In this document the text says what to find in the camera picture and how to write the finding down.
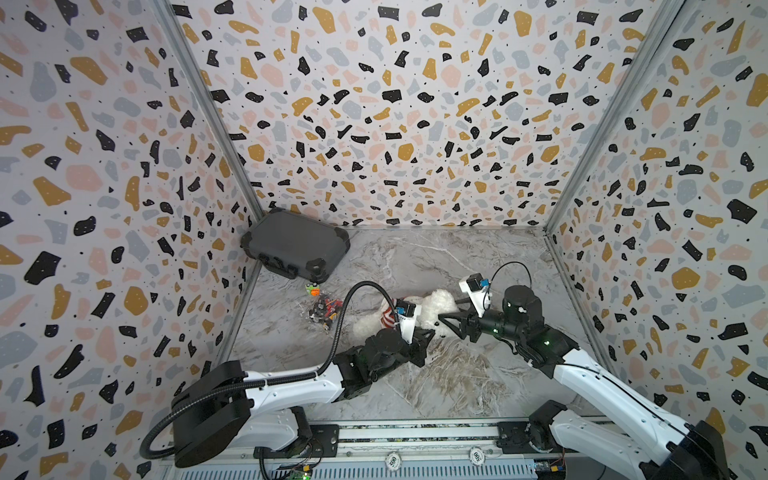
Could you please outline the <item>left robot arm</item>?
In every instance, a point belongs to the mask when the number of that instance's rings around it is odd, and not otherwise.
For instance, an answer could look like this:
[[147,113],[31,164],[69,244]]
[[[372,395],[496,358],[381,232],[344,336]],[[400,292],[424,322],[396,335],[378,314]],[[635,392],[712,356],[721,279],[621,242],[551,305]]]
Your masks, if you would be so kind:
[[417,327],[406,341],[399,331],[382,329],[364,344],[335,354],[322,374],[314,368],[287,372],[300,378],[290,383],[227,361],[172,402],[173,408],[185,409],[172,422],[174,464],[197,466],[232,443],[296,455],[311,438],[304,406],[351,400],[402,365],[424,366],[434,336],[434,330]]

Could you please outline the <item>white teddy bear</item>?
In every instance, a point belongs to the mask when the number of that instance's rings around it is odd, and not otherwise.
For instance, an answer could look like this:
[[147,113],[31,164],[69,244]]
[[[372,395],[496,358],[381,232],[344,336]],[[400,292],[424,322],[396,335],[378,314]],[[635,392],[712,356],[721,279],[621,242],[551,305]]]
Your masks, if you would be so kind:
[[[440,313],[456,312],[459,310],[455,298],[450,292],[444,289],[437,289],[426,297],[409,296],[405,300],[421,306],[420,315],[417,319],[418,327],[434,330],[437,338],[446,338],[452,335],[450,329],[438,320]],[[345,324],[351,328],[351,336],[355,340],[364,340],[382,329],[379,320],[382,301],[379,307],[369,313],[358,315],[351,320],[345,321]]]

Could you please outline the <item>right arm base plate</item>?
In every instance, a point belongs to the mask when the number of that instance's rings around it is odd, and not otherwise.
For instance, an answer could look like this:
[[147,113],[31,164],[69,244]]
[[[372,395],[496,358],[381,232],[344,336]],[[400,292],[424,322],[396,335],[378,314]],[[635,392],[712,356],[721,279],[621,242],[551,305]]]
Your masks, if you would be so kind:
[[568,421],[580,419],[564,404],[548,400],[526,419],[499,422],[495,445],[504,454],[568,452],[558,442],[555,429],[564,427]]

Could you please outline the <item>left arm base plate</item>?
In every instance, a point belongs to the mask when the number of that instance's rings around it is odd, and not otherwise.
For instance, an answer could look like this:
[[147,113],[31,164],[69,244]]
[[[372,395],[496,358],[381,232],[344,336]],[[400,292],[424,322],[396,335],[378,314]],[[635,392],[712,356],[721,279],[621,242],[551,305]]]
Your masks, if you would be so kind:
[[271,450],[266,447],[254,449],[254,457],[265,459],[306,458],[317,460],[337,455],[340,434],[339,424],[310,424],[308,430],[300,431],[298,437],[286,447]]

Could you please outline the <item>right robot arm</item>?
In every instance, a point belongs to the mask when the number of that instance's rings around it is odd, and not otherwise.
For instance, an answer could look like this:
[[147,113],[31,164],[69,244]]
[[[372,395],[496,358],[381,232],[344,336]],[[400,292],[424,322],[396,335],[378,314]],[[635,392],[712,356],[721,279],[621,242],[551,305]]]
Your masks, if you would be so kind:
[[608,417],[609,429],[550,400],[528,418],[526,443],[540,453],[584,454],[632,479],[727,479],[722,435],[691,424],[629,388],[561,330],[546,324],[541,299],[525,285],[507,288],[494,310],[489,288],[466,290],[471,308],[441,313],[461,339],[487,334],[507,343],[530,367],[574,391]]

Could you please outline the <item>red white striped sweater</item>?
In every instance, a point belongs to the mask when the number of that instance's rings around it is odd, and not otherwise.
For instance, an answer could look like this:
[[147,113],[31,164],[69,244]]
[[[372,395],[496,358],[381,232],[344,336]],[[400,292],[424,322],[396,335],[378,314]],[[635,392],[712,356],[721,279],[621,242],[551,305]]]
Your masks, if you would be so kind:
[[399,322],[397,314],[386,300],[382,301],[379,320],[381,327],[385,329],[394,329]]

